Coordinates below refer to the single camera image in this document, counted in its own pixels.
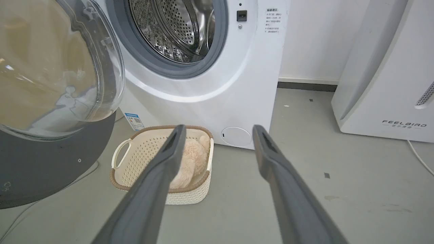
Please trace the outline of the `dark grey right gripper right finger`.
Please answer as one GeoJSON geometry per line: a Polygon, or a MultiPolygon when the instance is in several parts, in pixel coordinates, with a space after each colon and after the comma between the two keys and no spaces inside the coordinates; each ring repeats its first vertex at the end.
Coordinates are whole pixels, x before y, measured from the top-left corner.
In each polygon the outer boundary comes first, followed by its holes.
{"type": "Polygon", "coordinates": [[[267,130],[252,131],[259,173],[268,182],[284,244],[347,244],[348,241],[267,130]]]}

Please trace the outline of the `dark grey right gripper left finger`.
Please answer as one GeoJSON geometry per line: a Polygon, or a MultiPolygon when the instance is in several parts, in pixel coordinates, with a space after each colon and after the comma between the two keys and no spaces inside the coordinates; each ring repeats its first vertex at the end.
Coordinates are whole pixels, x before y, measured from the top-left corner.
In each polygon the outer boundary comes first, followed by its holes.
{"type": "Polygon", "coordinates": [[[177,125],[164,145],[93,240],[93,244],[155,244],[169,192],[186,141],[186,126],[177,125]]]}

